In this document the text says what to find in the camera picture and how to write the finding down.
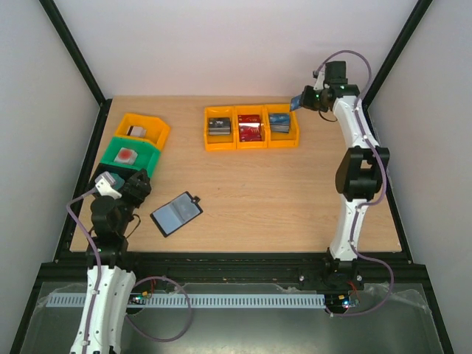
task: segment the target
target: cable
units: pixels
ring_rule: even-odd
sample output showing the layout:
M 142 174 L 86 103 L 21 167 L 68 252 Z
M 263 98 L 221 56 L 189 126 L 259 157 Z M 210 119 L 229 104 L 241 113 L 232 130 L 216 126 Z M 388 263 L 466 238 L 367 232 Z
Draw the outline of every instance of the cable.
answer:
M 380 155 L 378 154 L 377 150 L 375 149 L 374 145 L 369 141 L 369 137 L 367 135 L 367 132 L 365 131 L 364 126 L 362 125 L 361 116 L 359 116 L 359 111 L 362 109 L 362 107 L 359 106 L 359 103 L 364 98 L 364 96 L 366 95 L 367 89 L 370 87 L 370 84 L 372 83 L 372 69 L 370 67 L 369 61 L 360 53 L 357 53 L 357 52 L 355 52 L 353 50 L 350 50 L 350 49 L 343 49 L 343 50 L 340 50 L 336 53 L 333 53 L 332 55 L 327 57 L 323 61 L 323 63 L 318 67 L 318 69 L 315 71 L 315 74 L 317 75 L 319 73 L 319 71 L 323 68 L 323 66 L 326 64 L 326 62 L 329 61 L 329 59 L 331 59 L 331 58 L 333 58 L 333 57 L 335 57 L 339 54 L 342 54 L 342 53 L 352 54 L 352 55 L 355 55 L 355 56 L 359 57 L 366 64 L 366 67 L 367 67 L 369 78 L 367 80 L 367 84 L 365 85 L 364 89 L 362 90 L 362 92 L 357 96 L 357 98 L 354 101 L 354 115 L 355 115 L 355 120 L 358 123 L 359 129 L 362 132 L 363 139 L 367 143 L 367 145 L 369 146 L 372 153 L 374 154 L 375 160 L 376 160 L 376 162 L 377 162 L 377 164 L 378 164 L 378 166 L 381 170 L 381 175 L 382 175 L 382 190 L 381 190 L 381 194 L 379 195 L 378 199 L 376 201 L 361 203 L 355 209 L 353 224 L 352 224 L 351 230 L 350 230 L 349 242 L 350 242 L 351 249 L 353 250 L 353 252 L 355 253 L 355 255 L 357 257 L 361 258 L 362 260 L 368 260 L 370 262 L 380 263 L 381 265 L 383 265 L 387 269 L 387 271 L 389 271 L 389 274 L 390 274 L 389 290 L 387 291 L 387 294 L 382 299 L 382 301 L 380 301 L 373 308 L 370 308 L 369 310 L 365 310 L 365 311 L 362 311 L 362 312 L 357 312 L 357 313 L 332 313 L 329 308 L 326 308 L 326 311 L 330 314 L 330 316 L 354 317 L 354 316 L 366 315 L 366 314 L 371 313 L 371 312 L 379 309 L 380 307 L 382 307 L 393 292 L 393 286 L 395 284 L 395 277 L 393 275 L 392 267 L 390 267 L 390 265 L 388 265 L 386 262 L 384 262 L 383 260 L 379 260 L 377 258 L 364 256 L 364 255 L 360 254 L 358 252 L 358 250 L 355 249 L 355 247 L 354 247 L 354 232 L 355 232 L 355 226 L 357 224 L 357 220 L 359 218 L 359 212 L 361 212 L 362 207 L 373 207 L 375 205 L 378 205 L 380 202 L 382 202 L 382 200 L 385 198 L 385 194 L 386 194 L 387 179 L 386 179 L 386 171 L 385 171 L 384 164 L 382 163 L 382 159 L 381 159 Z
M 69 215 L 71 215 L 72 219 L 75 221 L 75 223 L 80 227 L 82 230 L 83 234 L 86 236 L 88 243 L 90 244 L 91 249 L 94 252 L 95 255 L 95 260 L 97 262 L 97 281 L 95 282 L 94 285 L 94 292 L 91 295 L 90 299 L 90 305 L 88 307 L 88 313 L 87 313 L 87 318 L 86 318 L 86 326 L 83 331 L 83 340 L 88 341 L 89 339 L 89 331 L 90 331 L 90 322 L 91 322 L 91 315 L 94 311 L 94 306 L 95 306 L 95 299 L 97 297 L 97 292 L 98 288 L 100 285 L 100 280 L 102 279 L 102 262 L 100 260 L 100 254 L 98 253 L 97 246 L 95 245 L 95 242 L 92 240 L 90 234 L 87 232 L 86 227 L 80 222 L 79 218 L 76 216 L 76 214 L 72 211 L 71 205 L 73 203 L 76 203 L 78 201 L 81 201 L 85 199 L 90 194 L 93 194 L 97 191 L 97 188 L 92 188 L 88 192 L 83 193 L 80 197 L 77 197 L 76 199 L 72 199 L 69 203 L 66 204 L 66 209 Z M 87 346 L 82 347 L 82 354 L 86 354 L 87 352 Z
M 337 118 L 336 118 L 335 120 L 326 119 L 326 117 L 324 117 L 324 116 L 322 115 L 322 112 L 321 112 L 321 111 L 318 111 L 318 114 L 319 114 L 319 116 L 320 116 L 323 120 L 325 120 L 325 121 L 327 121 L 327 122 L 332 122 L 332 123 L 334 123 L 334 122 L 337 122 L 337 121 L 338 121 Z
M 157 276 L 154 276 L 154 277 L 147 277 L 147 278 L 144 278 L 140 281 L 138 281 L 133 288 L 135 288 L 136 286 L 138 285 L 141 285 L 142 283 L 144 282 L 147 282 L 149 280 L 162 280 L 162 281 L 165 281 L 165 282 L 169 282 L 171 283 L 172 285 L 174 285 L 181 293 L 183 293 L 183 295 L 185 296 L 185 300 L 187 301 L 187 308 L 188 308 L 188 315 L 187 315 L 187 321 L 185 322 L 185 325 L 184 325 L 184 328 L 174 337 L 172 338 L 168 338 L 168 339 L 160 339 L 160 338 L 156 338 L 156 337 L 152 337 L 146 333 L 144 333 L 142 330 L 140 330 L 135 324 L 133 321 L 131 321 L 131 318 L 129 315 L 127 315 L 125 318 L 126 318 L 126 321 L 128 321 L 128 323 L 131 325 L 131 327 L 138 333 L 140 334 L 141 336 L 145 337 L 146 339 L 149 339 L 150 341 L 157 341 L 158 343 L 169 343 L 170 341 L 176 341 L 177 339 L 181 338 L 187 331 L 188 329 L 190 328 L 190 325 L 192 324 L 192 320 L 193 320 L 193 309 L 192 309 L 192 303 L 190 302 L 190 298 L 189 298 L 189 294 L 187 294 L 187 292 L 184 290 L 184 288 L 179 285 L 177 282 L 167 278 L 167 277 L 157 277 Z
M 126 240 L 133 234 L 133 232 L 136 231 L 136 229 L 138 228 L 139 225 L 141 225 L 141 218 L 139 217 L 139 215 L 137 214 L 133 214 L 133 216 L 136 216 L 138 218 L 138 224 L 134 227 L 133 231 L 130 232 L 130 234 L 128 236 L 126 236 Z

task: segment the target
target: black metal frame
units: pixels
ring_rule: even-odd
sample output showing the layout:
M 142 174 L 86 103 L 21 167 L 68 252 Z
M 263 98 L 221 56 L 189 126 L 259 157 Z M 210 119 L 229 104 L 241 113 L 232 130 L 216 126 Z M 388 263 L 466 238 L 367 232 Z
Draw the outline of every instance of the black metal frame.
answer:
M 91 136 L 86 153 L 86 158 L 80 171 L 74 196 L 85 192 L 92 173 L 94 160 L 100 145 L 101 136 L 111 107 L 111 99 L 106 100 L 94 79 L 85 59 L 75 43 L 66 23 L 60 15 L 53 0 L 39 0 L 43 5 L 55 29 L 58 31 L 64 45 L 68 49 L 72 59 L 87 82 L 92 94 L 100 105 L 100 112 Z M 397 40 L 391 48 L 386 60 L 375 77 L 370 90 L 364 99 L 364 114 L 369 126 L 372 123 L 368 108 L 387 75 L 395 65 L 396 60 L 403 51 L 415 28 L 425 15 L 432 0 L 419 0 L 407 22 L 403 26 Z M 395 282 L 420 283 L 423 285 L 428 300 L 428 305 L 433 312 L 434 322 L 440 336 L 442 348 L 445 353 L 452 353 L 452 346 L 445 329 L 440 310 L 424 265 L 413 263 L 408 242 L 398 214 L 394 196 L 390 185 L 387 186 L 386 194 L 392 217 L 397 229 L 401 252 L 378 252 L 367 254 L 371 257 L 380 258 L 394 270 Z M 77 203 L 74 211 L 78 213 L 81 205 Z M 38 273 L 37 280 L 29 297 L 20 327 L 18 329 L 14 344 L 10 353 L 19 353 L 26 335 L 30 317 L 38 300 L 39 291 L 44 282 L 85 282 L 86 281 L 86 257 L 83 252 L 72 253 L 69 250 L 75 224 L 71 218 L 67 218 L 60 236 L 55 261 L 44 263 Z M 317 290 L 322 294 L 329 294 L 327 289 L 316 288 L 316 282 L 310 281 L 316 277 L 320 262 L 325 253 L 133 253 L 136 265 L 137 277 L 145 277 L 149 274 L 165 274 L 177 282 L 222 282 L 223 277 L 227 282 L 270 282 L 282 286 L 296 286 L 305 290 Z M 360 272 L 365 282 L 384 282 L 389 280 L 386 269 L 376 263 L 359 263 Z M 299 281 L 300 275 L 305 280 Z

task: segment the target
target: robotic arm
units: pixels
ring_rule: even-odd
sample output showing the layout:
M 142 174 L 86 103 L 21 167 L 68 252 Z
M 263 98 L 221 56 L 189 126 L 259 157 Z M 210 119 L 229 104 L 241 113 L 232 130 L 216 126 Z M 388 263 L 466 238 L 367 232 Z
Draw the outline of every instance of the robotic arm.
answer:
M 305 87 L 299 105 L 312 111 L 331 110 L 341 126 L 347 152 L 336 172 L 341 213 L 329 255 L 333 262 L 349 262 L 357 258 L 353 249 L 357 249 L 367 202 L 382 186 L 381 167 L 371 146 L 381 157 L 383 168 L 388 164 L 389 150 L 380 147 L 370 131 L 358 99 L 358 87 L 348 84 L 346 62 L 332 61 L 325 68 L 318 74 L 314 87 Z
M 91 204 L 91 220 L 97 235 L 93 241 L 100 260 L 97 264 L 96 254 L 89 245 L 86 300 L 70 353 L 120 354 L 126 307 L 136 282 L 128 264 L 128 241 L 124 234 L 133 220 L 134 209 L 150 194 L 150 180 L 146 171 L 141 170 L 120 188 L 108 172 L 101 174 L 95 182 L 98 193 Z

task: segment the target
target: playing card stack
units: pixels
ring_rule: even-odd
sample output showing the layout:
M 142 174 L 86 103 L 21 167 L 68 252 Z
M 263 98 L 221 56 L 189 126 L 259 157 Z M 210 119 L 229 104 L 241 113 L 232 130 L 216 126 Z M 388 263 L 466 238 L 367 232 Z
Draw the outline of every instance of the playing card stack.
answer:
M 208 121 L 209 135 L 231 134 L 231 120 L 229 118 L 210 118 Z
M 288 133 L 290 130 L 290 115 L 287 113 L 270 113 L 268 121 L 273 132 Z
M 237 123 L 239 127 L 240 142 L 261 142 L 260 116 L 258 114 L 238 115 Z

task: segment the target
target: grey card stack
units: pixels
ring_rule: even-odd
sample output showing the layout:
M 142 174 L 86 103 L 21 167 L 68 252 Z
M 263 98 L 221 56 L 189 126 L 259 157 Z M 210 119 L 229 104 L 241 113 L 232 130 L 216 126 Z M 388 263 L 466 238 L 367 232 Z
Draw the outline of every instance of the grey card stack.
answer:
M 210 118 L 208 121 L 209 135 L 229 135 L 231 134 L 231 120 L 227 117 Z

